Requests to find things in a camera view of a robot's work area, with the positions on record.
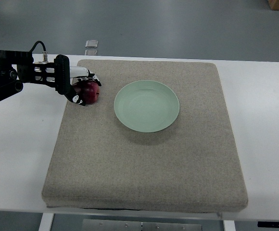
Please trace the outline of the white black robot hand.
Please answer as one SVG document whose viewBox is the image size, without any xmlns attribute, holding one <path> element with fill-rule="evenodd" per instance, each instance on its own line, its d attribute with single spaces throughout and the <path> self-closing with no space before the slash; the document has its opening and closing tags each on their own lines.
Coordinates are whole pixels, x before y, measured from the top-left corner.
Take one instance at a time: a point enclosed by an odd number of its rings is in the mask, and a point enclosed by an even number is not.
<svg viewBox="0 0 279 231">
<path fill-rule="evenodd" d="M 82 80 L 95 81 L 99 87 L 101 82 L 95 73 L 85 67 L 70 66 L 69 58 L 58 55 L 54 59 L 55 88 L 59 94 L 64 95 L 70 102 L 85 105 L 73 88 L 73 84 Z"/>
</svg>

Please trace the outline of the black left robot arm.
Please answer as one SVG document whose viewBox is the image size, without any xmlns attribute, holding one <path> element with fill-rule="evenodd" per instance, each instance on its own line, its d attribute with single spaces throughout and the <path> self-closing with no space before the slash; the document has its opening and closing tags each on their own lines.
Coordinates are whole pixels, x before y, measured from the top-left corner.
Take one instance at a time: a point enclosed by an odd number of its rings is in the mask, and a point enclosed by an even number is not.
<svg viewBox="0 0 279 231">
<path fill-rule="evenodd" d="M 35 63 L 32 52 L 39 44 L 43 48 L 43 60 Z M 55 87 L 54 63 L 48 62 L 42 41 L 36 41 L 29 51 L 0 49 L 0 101 L 21 92 L 24 83 Z"/>
</svg>

